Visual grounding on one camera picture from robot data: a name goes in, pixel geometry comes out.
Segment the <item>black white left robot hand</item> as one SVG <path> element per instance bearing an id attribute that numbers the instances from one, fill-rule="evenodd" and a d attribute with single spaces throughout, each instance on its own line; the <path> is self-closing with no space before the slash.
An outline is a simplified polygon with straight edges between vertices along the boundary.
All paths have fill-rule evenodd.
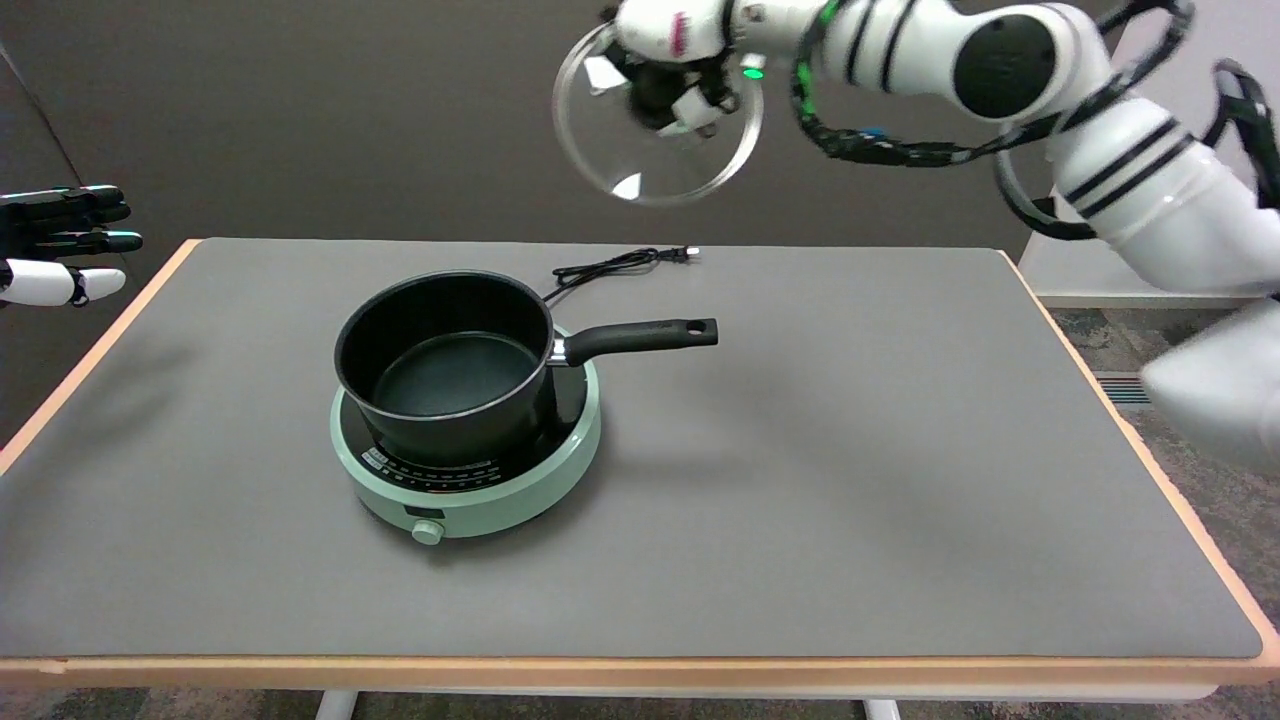
<path id="1" fill-rule="evenodd" d="M 129 217 L 125 195 L 114 184 L 4 195 L 3 304 L 82 307 L 120 291 L 127 282 L 124 270 L 72 266 L 65 260 L 142 249 L 140 233 L 110 228 Z"/>

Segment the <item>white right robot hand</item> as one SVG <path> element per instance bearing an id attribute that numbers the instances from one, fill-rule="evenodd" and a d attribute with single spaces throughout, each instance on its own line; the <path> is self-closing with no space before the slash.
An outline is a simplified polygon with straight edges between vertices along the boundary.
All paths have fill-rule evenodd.
<path id="1" fill-rule="evenodd" d="M 611 32 L 604 58 L 627 81 L 641 127 L 709 138 L 740 109 L 726 70 L 732 13 L 732 1 L 621 1 L 602 14 Z"/>

